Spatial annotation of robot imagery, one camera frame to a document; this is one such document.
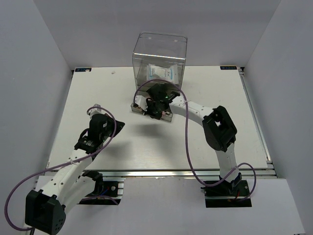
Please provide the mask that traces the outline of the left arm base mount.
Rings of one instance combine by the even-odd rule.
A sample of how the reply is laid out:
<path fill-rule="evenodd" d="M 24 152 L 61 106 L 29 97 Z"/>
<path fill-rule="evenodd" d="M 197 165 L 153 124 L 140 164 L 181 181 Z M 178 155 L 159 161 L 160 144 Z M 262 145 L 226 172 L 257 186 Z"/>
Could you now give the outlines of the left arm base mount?
<path fill-rule="evenodd" d="M 86 171 L 84 177 L 89 177 L 95 182 L 94 190 L 83 198 L 81 205 L 118 205 L 121 201 L 120 192 L 122 182 L 105 180 L 103 174 L 97 171 Z"/>

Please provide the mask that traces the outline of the clear acrylic drawer organizer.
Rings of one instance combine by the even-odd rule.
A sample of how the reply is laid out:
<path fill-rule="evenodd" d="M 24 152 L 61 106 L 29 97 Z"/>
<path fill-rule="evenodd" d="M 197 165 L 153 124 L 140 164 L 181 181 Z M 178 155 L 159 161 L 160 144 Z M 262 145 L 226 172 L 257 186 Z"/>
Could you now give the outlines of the clear acrylic drawer organizer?
<path fill-rule="evenodd" d="M 180 94 L 187 52 L 187 37 L 143 31 L 133 50 L 136 91 L 133 112 L 171 122 L 169 102 Z"/>

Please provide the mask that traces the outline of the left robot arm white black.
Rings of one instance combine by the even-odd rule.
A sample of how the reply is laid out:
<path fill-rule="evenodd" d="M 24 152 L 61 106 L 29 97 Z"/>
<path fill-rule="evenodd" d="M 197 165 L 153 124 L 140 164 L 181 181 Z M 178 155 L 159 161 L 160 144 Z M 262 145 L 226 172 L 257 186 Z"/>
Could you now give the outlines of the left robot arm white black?
<path fill-rule="evenodd" d="M 86 196 L 96 197 L 104 189 L 103 175 L 85 170 L 97 156 L 107 139 L 117 135 L 125 123 L 107 114 L 92 115 L 74 146 L 68 165 L 38 191 L 26 196 L 25 223 L 49 235 L 63 227 L 67 213 Z"/>

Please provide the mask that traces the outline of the cotton pad pack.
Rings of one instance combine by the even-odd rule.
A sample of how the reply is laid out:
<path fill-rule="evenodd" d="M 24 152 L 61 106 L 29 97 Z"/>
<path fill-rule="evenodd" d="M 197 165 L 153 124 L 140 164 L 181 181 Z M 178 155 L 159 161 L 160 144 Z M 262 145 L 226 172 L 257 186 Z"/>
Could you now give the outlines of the cotton pad pack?
<path fill-rule="evenodd" d="M 156 65 L 149 64 L 147 66 L 147 75 L 146 75 L 147 80 L 152 80 L 152 79 L 168 79 L 171 78 L 171 71 L 160 67 Z"/>
<path fill-rule="evenodd" d="M 174 84 L 179 83 L 179 75 L 178 75 L 178 66 L 177 65 L 172 65 L 169 68 L 162 68 L 162 67 L 157 67 L 156 70 L 156 75 L 160 77 L 161 79 L 170 81 Z"/>

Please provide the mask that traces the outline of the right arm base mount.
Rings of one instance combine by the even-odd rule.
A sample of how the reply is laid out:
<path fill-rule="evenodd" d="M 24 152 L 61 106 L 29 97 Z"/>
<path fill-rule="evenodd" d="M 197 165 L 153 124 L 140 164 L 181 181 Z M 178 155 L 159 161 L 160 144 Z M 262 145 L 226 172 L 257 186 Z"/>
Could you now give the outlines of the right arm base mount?
<path fill-rule="evenodd" d="M 223 184 L 215 187 L 201 187 L 205 196 L 205 206 L 207 208 L 250 208 L 252 202 L 250 197 L 243 200 L 250 194 L 246 180 L 241 180 L 232 190 Z"/>

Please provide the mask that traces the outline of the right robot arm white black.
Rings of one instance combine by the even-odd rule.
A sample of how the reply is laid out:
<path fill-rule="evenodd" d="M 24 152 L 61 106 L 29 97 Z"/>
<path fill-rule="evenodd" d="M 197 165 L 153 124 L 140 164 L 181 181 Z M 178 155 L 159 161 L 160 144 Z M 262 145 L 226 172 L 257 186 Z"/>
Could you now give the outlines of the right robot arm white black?
<path fill-rule="evenodd" d="M 199 124 L 204 131 L 207 144 L 215 150 L 219 167 L 221 190 L 226 195 L 233 195 L 239 188 L 241 173 L 237 168 L 234 143 L 237 128 L 223 106 L 210 108 L 188 101 L 185 95 L 169 92 L 164 84 L 155 84 L 147 90 L 149 95 L 143 108 L 144 113 L 154 119 L 161 119 L 162 114 L 171 113 L 183 116 Z"/>

